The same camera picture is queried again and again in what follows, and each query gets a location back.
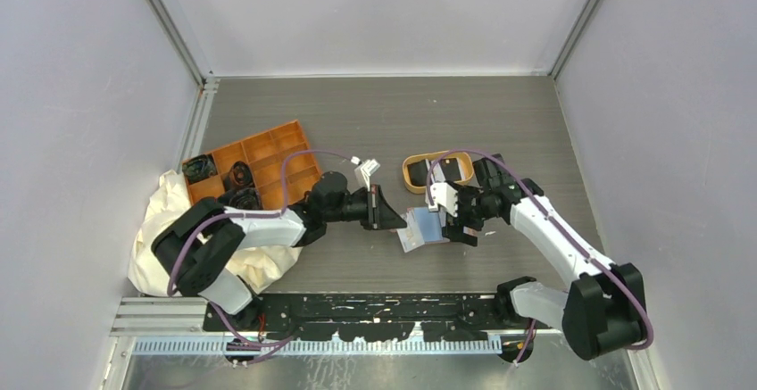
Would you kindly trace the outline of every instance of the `white cloth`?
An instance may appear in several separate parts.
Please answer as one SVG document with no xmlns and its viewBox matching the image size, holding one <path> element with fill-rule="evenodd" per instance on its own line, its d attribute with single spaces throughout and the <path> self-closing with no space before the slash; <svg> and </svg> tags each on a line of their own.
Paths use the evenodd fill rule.
<svg viewBox="0 0 757 390">
<path fill-rule="evenodd" d="M 129 280 L 143 294 L 166 296 L 168 273 L 153 254 L 153 240 L 190 206 L 184 177 L 174 170 L 163 173 L 160 187 L 150 197 L 129 260 Z M 259 294 L 295 265 L 301 251 L 302 247 L 286 245 L 239 250 L 231 256 L 226 269 L 241 277 Z"/>
</svg>

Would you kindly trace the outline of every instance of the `item in basket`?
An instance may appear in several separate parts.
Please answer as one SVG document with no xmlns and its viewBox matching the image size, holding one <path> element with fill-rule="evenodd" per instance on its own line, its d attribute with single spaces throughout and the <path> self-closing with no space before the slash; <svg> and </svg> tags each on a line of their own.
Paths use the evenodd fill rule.
<svg viewBox="0 0 757 390">
<path fill-rule="evenodd" d="M 231 166 L 229 174 L 223 179 L 223 187 L 226 190 L 241 189 L 243 187 L 254 187 L 253 172 L 250 166 L 244 161 L 237 161 Z"/>
<path fill-rule="evenodd" d="M 218 202 L 240 210 L 262 210 L 260 197 L 251 187 L 227 191 L 218 197 Z"/>
<path fill-rule="evenodd" d="M 209 154 L 198 155 L 185 162 L 184 165 L 181 166 L 181 171 L 187 177 L 187 182 L 189 182 L 190 185 L 218 174 L 218 170 L 215 168 L 215 161 Z"/>
</svg>

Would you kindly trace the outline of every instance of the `gray wood tabletop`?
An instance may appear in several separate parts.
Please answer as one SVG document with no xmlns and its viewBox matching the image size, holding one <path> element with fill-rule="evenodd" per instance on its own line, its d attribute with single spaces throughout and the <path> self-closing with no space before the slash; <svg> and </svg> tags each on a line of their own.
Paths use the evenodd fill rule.
<svg viewBox="0 0 757 390">
<path fill-rule="evenodd" d="M 547 77 L 223 79 L 203 149 L 295 119 L 313 147 L 377 159 L 381 168 L 373 180 L 399 212 L 424 204 L 404 187 L 404 158 L 455 147 L 500 153 L 601 248 Z M 349 162 L 317 159 L 324 170 L 350 178 Z M 478 247 L 426 245 L 403 253 L 396 234 L 365 231 L 357 223 L 329 224 L 327 235 L 305 247 L 294 268 L 268 291 L 491 292 L 526 275 L 562 287 L 541 253 L 503 221 L 490 220 L 483 232 L 494 233 L 481 234 Z"/>
</svg>

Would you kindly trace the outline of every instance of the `gray wall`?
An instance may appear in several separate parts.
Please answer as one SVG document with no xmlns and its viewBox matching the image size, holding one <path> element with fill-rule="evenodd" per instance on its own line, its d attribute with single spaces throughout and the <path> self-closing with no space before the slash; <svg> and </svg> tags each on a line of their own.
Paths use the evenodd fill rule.
<svg viewBox="0 0 757 390">
<path fill-rule="evenodd" d="M 605 0 L 559 77 L 586 188 L 644 273 L 672 388 L 753 388 L 757 0 Z"/>
<path fill-rule="evenodd" d="M 165 1 L 216 75 L 295 76 L 547 73 L 586 0 Z"/>
<path fill-rule="evenodd" d="M 0 2 L 0 388 L 94 388 L 196 87 L 145 0 Z"/>
</svg>

